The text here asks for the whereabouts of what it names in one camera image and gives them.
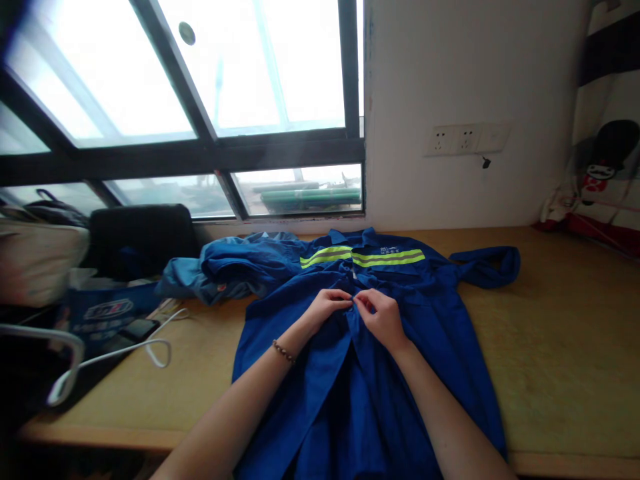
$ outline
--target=window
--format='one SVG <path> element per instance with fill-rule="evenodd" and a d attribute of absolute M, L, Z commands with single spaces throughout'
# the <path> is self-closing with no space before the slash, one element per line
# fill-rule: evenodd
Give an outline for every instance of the window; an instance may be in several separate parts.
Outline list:
<path fill-rule="evenodd" d="M 2 45 L 5 199 L 45 184 L 85 212 L 364 211 L 362 0 L 28 5 Z"/>
<path fill-rule="evenodd" d="M 195 138 L 129 2 L 33 2 L 7 64 L 76 147 Z"/>
<path fill-rule="evenodd" d="M 106 205 L 84 183 L 63 183 L 61 185 L 29 185 L 27 187 L 8 187 L 4 190 L 4 198 L 8 203 L 26 205 L 38 200 L 49 200 L 48 197 L 40 197 L 36 190 L 44 189 L 56 199 L 73 205 L 86 216 L 92 211 L 106 208 Z"/>
<path fill-rule="evenodd" d="M 14 112 L 0 102 L 0 155 L 42 153 L 49 151 Z"/>
<path fill-rule="evenodd" d="M 193 218 L 233 216 L 215 175 L 115 180 L 107 185 L 123 205 L 182 203 Z"/>
<path fill-rule="evenodd" d="M 250 215 L 360 210 L 360 165 L 233 174 Z"/>
<path fill-rule="evenodd" d="M 219 137 L 345 126 L 336 1 L 160 5 Z"/>

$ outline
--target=window frame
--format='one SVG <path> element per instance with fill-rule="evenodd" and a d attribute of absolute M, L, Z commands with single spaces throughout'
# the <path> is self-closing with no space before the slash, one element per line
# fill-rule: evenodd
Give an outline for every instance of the window frame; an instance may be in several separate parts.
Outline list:
<path fill-rule="evenodd" d="M 345 126 L 218 138 L 157 0 L 129 0 L 197 138 L 116 147 L 76 148 L 8 67 L 0 73 L 0 100 L 51 150 L 47 153 L 0 155 L 0 188 L 44 183 L 88 184 L 108 206 L 122 205 L 106 180 L 210 175 L 215 173 L 236 219 L 362 216 L 365 212 L 365 140 L 360 137 L 357 4 L 337 0 L 343 76 Z M 22 1 L 10 19 L 16 31 L 28 6 Z M 2 54 L 10 35 L 2 39 Z M 231 173 L 268 169 L 360 164 L 362 208 L 333 213 L 249 215 Z M 194 221 L 229 221 L 202 217 Z"/>

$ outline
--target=power outlet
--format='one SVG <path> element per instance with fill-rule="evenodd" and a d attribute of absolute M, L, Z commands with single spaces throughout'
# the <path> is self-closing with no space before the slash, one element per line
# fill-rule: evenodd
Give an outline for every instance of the power outlet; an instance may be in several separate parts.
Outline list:
<path fill-rule="evenodd" d="M 450 155 L 453 138 L 455 136 L 455 126 L 434 127 L 429 140 L 425 145 L 425 157 L 438 157 L 440 155 Z"/>
<path fill-rule="evenodd" d="M 511 126 L 508 123 L 485 123 L 482 126 L 480 142 L 476 148 L 478 153 L 502 151 L 507 144 Z"/>
<path fill-rule="evenodd" d="M 482 125 L 469 124 L 459 125 L 455 128 L 455 143 L 453 145 L 454 155 L 470 155 L 475 152 L 480 140 Z"/>

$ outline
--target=wooden desk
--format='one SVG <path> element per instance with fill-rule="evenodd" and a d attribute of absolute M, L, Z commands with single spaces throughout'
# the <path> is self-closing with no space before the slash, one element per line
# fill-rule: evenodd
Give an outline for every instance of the wooden desk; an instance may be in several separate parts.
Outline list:
<path fill-rule="evenodd" d="M 528 227 L 397 232 L 444 255 L 520 248 L 496 289 L 460 284 L 521 475 L 640 479 L 640 267 L 588 241 Z M 252 298 L 205 307 L 166 328 L 166 369 L 136 351 L 66 414 L 22 430 L 30 441 L 172 449 L 231 381 Z"/>

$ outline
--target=human hand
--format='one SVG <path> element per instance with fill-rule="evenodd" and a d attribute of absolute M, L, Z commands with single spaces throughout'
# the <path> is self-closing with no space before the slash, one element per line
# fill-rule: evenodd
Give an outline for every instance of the human hand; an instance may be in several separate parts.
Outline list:
<path fill-rule="evenodd" d="M 336 310 L 349 308 L 353 305 L 351 295 L 340 289 L 322 289 L 311 302 L 309 308 L 301 317 L 317 333 L 320 327 Z"/>
<path fill-rule="evenodd" d="M 362 290 L 353 300 L 365 326 L 389 353 L 394 354 L 410 343 L 402 328 L 396 300 L 375 289 Z"/>

